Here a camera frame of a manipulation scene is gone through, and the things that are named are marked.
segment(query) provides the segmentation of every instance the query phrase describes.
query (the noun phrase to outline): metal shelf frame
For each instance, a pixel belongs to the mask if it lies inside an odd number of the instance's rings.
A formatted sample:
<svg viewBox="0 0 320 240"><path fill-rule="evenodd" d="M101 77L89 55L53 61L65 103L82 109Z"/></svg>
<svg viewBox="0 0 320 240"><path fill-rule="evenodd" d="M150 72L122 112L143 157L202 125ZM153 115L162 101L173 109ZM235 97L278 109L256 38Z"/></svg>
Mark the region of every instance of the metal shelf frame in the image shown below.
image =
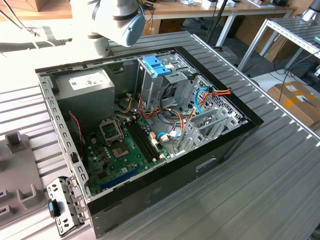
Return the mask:
<svg viewBox="0 0 320 240"><path fill-rule="evenodd" d="M268 28L274 30L274 33L269 38L268 42L264 46L260 53L260 56L265 56L265 54L270 49L272 43L277 39L277 37L284 36L288 40L297 44L300 49L293 56L290 62L287 64L286 68L289 68L292 63L296 60L302 50L308 51L310 54L314 54L320 59L320 45L314 41L316 36L320 36L320 22L316 24L310 24L303 21L300 17L289 17L289 18L272 18L266 19L261 26L260 30L256 34L254 40L252 41L250 47L245 53L241 63L238 66L238 70L242 71L254 50L256 49L259 41L263 37L264 33Z"/></svg>

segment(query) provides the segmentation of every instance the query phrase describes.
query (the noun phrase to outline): metal grooved surface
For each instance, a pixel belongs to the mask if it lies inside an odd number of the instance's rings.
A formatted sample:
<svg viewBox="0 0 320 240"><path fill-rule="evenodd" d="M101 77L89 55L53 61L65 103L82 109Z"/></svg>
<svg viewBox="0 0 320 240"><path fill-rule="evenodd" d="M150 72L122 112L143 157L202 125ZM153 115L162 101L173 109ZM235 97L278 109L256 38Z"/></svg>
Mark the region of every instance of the metal grooved surface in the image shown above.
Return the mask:
<svg viewBox="0 0 320 240"><path fill-rule="evenodd" d="M320 44L314 41L315 37L320 36L320 21L317 24L310 24L300 17L289 17L273 18L266 24L309 52L318 51L320 48Z"/></svg>
<svg viewBox="0 0 320 240"><path fill-rule="evenodd" d="M116 55L183 46L260 117L263 126L224 164L119 226L108 240L305 240L320 222L319 141L187 32L142 37ZM0 94L0 136L29 136L43 187L68 176L38 86ZM0 230L0 239L58 239L46 208ZM66 237L93 239L88 223Z"/></svg>

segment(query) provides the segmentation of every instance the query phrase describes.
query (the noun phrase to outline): power supply label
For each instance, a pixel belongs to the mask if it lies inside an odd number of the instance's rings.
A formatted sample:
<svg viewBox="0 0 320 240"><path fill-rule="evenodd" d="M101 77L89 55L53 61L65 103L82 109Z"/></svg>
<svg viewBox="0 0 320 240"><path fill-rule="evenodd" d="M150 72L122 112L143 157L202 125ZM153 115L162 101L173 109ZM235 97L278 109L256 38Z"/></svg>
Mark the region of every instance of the power supply label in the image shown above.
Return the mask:
<svg viewBox="0 0 320 240"><path fill-rule="evenodd" d="M106 78L100 72L70 78L69 83L73 90L85 89L103 84Z"/></svg>

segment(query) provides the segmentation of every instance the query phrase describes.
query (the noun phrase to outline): wooden desk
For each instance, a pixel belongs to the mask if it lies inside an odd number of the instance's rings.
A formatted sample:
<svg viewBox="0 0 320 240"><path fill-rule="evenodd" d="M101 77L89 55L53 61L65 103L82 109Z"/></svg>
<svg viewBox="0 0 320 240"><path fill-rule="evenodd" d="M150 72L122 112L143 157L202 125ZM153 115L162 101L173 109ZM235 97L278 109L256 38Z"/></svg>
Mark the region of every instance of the wooden desk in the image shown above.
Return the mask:
<svg viewBox="0 0 320 240"><path fill-rule="evenodd" d="M2 10L8 13L7 9L0 6ZM153 13L153 34L159 32L160 21L162 19L179 19L179 18L195 18L195 17L211 17L214 13L214 8L204 9L200 3L195 6L187 6L182 4L179 0L176 2L162 1L154 3ZM267 15L267 14L284 14L284 18L289 17L295 10L293 7L280 7L276 8L258 8L253 4L242 0L240 3L236 3L235 7L226 8L223 11L222 16L227 16L226 23L218 39L217 46L222 46L227 34L230 30L232 23L236 16L239 15ZM17 16L21 20L48 20L48 19L70 19L72 18L71 6L69 0L50 0L40 12L32 12L21 9L14 9ZM215 15L218 15L219 9L217 8ZM151 17L151 12L145 11L146 19Z"/></svg>

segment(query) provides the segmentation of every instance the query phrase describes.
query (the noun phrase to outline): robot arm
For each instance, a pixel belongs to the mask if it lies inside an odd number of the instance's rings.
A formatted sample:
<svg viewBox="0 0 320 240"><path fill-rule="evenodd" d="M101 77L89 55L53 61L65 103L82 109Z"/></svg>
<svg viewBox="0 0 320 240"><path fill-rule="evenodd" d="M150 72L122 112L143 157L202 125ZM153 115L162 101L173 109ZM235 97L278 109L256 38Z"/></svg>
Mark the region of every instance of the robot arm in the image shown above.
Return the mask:
<svg viewBox="0 0 320 240"><path fill-rule="evenodd" d="M308 23L316 23L320 16L320 0L314 0L302 14L302 19Z"/></svg>
<svg viewBox="0 0 320 240"><path fill-rule="evenodd" d="M74 39L81 49L108 55L108 41L130 47L141 36L145 17L136 0L71 0Z"/></svg>

